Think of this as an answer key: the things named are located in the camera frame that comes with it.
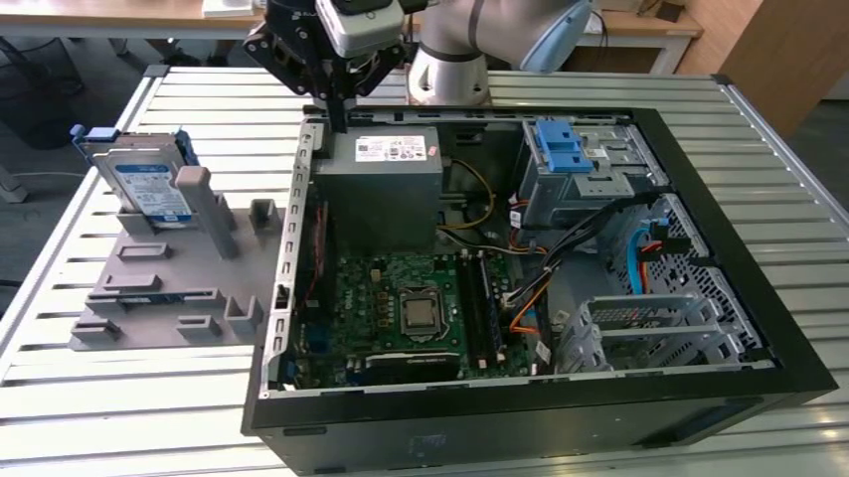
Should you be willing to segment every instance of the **cable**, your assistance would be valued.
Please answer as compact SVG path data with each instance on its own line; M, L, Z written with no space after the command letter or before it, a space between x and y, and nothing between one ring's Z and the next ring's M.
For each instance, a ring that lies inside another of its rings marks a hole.
M599 55L596 56L596 65L593 65L593 71L599 71L599 66L601 65L601 61L608 54L608 49L611 48L611 34L608 32L608 23L605 22L605 17L593 10L593 15L599 17L601 21L601 40L599 41Z
M591 240L601 231L601 224L607 221L613 214L619 213L621 209L639 205L653 203L660 197L659 192L643 192L635 197L617 199L609 202L601 209L587 216L579 223L569 229L555 246L549 249L543 263L540 264L540 272L531 280L531 283L519 288L512 294L512 298L508 300L513 303L521 296L524 296L529 290L536 286L548 275L551 275L560 266L560 256L588 240Z
M520 229L512 229L511 230L511 238L508 240L508 242L511 243L511 250L516 250L516 251L525 251L528 252L529 250L532 250L532 248L529 246L520 246L517 244L517 234L520 233ZM535 253L543 253L547 254L548 250L545 249L544 246L539 246L535 250Z
M657 250L659 248L661 248L661 246L664 246L664 243L661 241L656 241L653 243L649 243L647 246L644 246L640 251L647 253L649 251ZM649 293L649 262L648 261L643 261L640 263L640 282L643 283L644 292Z
M640 249L640 240L649 234L649 229L643 227L635 231L632 238L628 240L627 261L628 261L628 279L632 283L632 290L636 295L643 295L643 283L640 282L640 261L637 250Z
M643 283L643 289L649 294L649 262L640 263L640 283Z
M71 176L86 177L86 174L78 174L77 172L22 172L21 174L13 174L13 177L26 176Z
M543 293L545 292L545 290L548 289L548 286L551 285L552 281L549 280L545 285L540 288L540 290L536 291L536 293L533 294L533 297L529 300L529 303L527 303L527 306L523 307L523 310L520 310L520 313L517 313L517 317L515 318L515 321L512 321L511 323L511 331L515 333L539 333L537 328L535 327L525 327L525 326L517 326L520 324L520 322L523 321L523 317L527 315L527 313L529 312L529 309L532 308L533 304L536 303L536 301L540 299L540 297L543 296Z
M476 178L478 178L478 180L481 181L481 184L484 184L484 187L488 189L488 196L491 198L491 207L488 208L488 212L484 214L484 216L480 219L477 219L476 221L468 222L465 224L456 224L456 225L446 224L445 226L440 226L438 229L442 231L445 230L460 231L462 229L470 229L472 227L488 221L488 219L491 218L491 215L493 214L493 210L496 209L496 194L493 193L493 188L491 187L491 183L484 178L481 173L476 170L476 168L470 166L466 161L454 159L454 162L457 162L461 166L464 166L466 170L472 173L472 175L476 176Z
M483 248L485 250L495 250L495 251L499 251L501 253L507 253L509 255L528 255L529 254L527 251L511 250L508 248L501 248L500 246L495 246L495 245L483 245L483 244L472 243L470 241L465 241L457 234L454 234L452 231L448 231L445 229L440 229L440 233L445 234L445 236L457 245L466 246L468 248Z

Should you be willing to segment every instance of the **printed label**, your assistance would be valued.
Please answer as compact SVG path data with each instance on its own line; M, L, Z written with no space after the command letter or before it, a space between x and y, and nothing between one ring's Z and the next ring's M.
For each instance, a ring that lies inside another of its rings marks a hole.
M426 161L425 136L362 136L357 139L357 162Z
M163 164L115 166L118 179L142 213L154 221L189 222L191 209L181 191L171 185L171 170Z
M548 348L543 341L536 342L536 354L540 356L547 364L551 364L552 350Z
M608 157L608 151L604 148L599 148L599 149L584 149L584 155L589 158L589 159L596 159L600 157L607 158Z
M523 212L511 211L511 227L515 229L523 228Z

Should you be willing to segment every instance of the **aluminum workbench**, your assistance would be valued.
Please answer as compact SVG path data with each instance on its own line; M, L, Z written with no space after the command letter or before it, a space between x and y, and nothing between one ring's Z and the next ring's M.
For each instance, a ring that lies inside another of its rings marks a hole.
M844 389L687 448L394 475L849 475L849 218L735 87L708 77L493 73L492 88L497 105L661 111ZM285 205L308 101L262 70L175 68L142 80L118 127L182 125L232 207L269 196ZM404 76L364 102L402 104ZM37 476L294 475L240 432L250 346L67 348L117 210L93 170L0 321L0 467Z

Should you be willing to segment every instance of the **black cable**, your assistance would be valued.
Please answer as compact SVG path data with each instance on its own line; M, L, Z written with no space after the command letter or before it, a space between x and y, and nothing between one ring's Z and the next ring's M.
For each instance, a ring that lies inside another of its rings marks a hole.
M601 40L599 41L599 55L596 56L596 65L593 65L593 72L599 71L599 67L601 66L601 61L604 60L608 49L611 47L611 35L608 33L608 23L605 22L605 17L593 10L593 15L599 17L601 21Z
M563 254L596 237L596 235L601 232L607 220L613 217L615 214L628 207L652 204L659 197L659 192L644 192L637 194L635 197L617 199L579 221L579 223L564 233L555 246L549 249L545 258L543 259L543 263L540 264L540 272L529 280L529 283L524 285L517 292L515 292L511 301L516 301L532 289L536 289L541 285L543 280L560 266L560 257Z
M446 229L441 229L440 232L442 234L445 234L446 236L452 237L456 241L458 241L460 243L462 243L465 246L468 246L469 248L477 248L481 245L488 245L488 243L474 243L469 240L466 240L465 238L462 238L461 236L458 236L453 231L449 231Z

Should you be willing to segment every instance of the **power supply label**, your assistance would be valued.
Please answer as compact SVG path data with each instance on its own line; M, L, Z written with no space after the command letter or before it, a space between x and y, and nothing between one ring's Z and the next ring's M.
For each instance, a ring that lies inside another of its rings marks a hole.
M189 222L191 209L174 187L173 174L163 164L119 164L115 175L142 213L158 222Z
M362 136L357 139L357 162L426 161L425 136Z

